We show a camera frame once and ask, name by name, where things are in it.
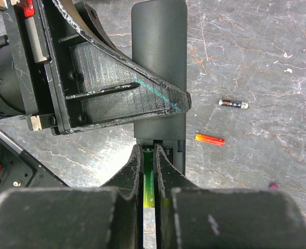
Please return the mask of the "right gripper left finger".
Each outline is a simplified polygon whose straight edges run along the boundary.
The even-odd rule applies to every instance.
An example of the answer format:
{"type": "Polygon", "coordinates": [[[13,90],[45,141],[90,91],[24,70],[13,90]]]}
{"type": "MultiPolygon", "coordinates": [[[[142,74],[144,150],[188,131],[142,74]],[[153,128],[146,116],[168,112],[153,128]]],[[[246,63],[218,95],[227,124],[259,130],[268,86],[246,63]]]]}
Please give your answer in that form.
{"type": "Polygon", "coordinates": [[[0,194],[0,248],[142,248],[143,150],[97,188],[0,194]]]}

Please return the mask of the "black remote control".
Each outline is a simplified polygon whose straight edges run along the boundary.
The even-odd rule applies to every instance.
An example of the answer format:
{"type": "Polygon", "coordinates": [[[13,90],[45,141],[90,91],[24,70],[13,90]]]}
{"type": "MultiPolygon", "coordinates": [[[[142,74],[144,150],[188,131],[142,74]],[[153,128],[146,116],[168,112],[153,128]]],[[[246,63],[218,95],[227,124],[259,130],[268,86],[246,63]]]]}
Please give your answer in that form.
{"type": "Polygon", "coordinates": [[[143,68],[135,77],[152,113],[134,124],[142,147],[163,146],[168,160],[185,172],[187,26],[185,1],[146,1],[131,10],[132,60],[143,68]]]}

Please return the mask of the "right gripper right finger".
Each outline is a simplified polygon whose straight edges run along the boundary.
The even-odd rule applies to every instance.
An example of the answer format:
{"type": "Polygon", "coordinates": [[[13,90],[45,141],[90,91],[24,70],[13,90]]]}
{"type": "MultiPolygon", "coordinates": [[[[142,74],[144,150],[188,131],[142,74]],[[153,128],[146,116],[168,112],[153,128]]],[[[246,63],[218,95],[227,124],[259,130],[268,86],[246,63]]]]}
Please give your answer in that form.
{"type": "Polygon", "coordinates": [[[279,190],[204,189],[154,150],[158,248],[306,248],[296,202],[279,190]]]}

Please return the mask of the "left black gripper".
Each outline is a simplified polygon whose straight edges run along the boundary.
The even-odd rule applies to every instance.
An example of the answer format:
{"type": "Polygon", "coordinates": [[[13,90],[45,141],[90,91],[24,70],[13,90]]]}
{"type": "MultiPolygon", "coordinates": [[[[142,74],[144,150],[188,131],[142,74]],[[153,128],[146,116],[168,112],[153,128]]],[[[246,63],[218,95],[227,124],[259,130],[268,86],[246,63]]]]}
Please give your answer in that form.
{"type": "Polygon", "coordinates": [[[135,77],[85,2],[6,1],[3,14],[28,121],[71,134],[145,120],[152,113],[135,77]]]}

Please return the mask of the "green battery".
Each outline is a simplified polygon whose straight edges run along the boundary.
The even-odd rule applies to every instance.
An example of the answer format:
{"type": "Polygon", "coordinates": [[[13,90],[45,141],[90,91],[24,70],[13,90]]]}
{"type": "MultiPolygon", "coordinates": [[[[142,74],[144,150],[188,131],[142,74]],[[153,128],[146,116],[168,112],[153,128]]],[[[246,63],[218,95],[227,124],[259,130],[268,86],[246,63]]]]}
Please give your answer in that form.
{"type": "Polygon", "coordinates": [[[144,148],[144,197],[143,206],[145,208],[153,208],[155,206],[154,193],[154,169],[153,169],[153,154],[151,148],[144,148]]]}

